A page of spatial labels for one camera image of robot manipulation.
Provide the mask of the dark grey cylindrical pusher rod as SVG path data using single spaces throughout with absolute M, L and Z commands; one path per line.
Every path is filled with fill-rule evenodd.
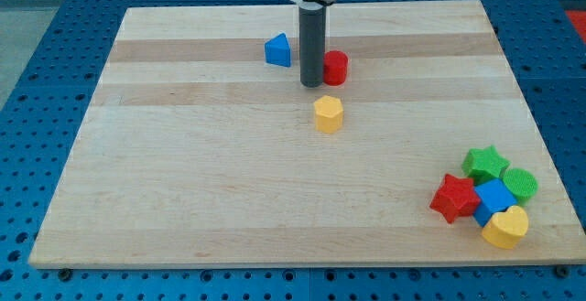
M 323 83 L 326 11 L 312 2 L 298 7 L 300 82 L 307 88 Z

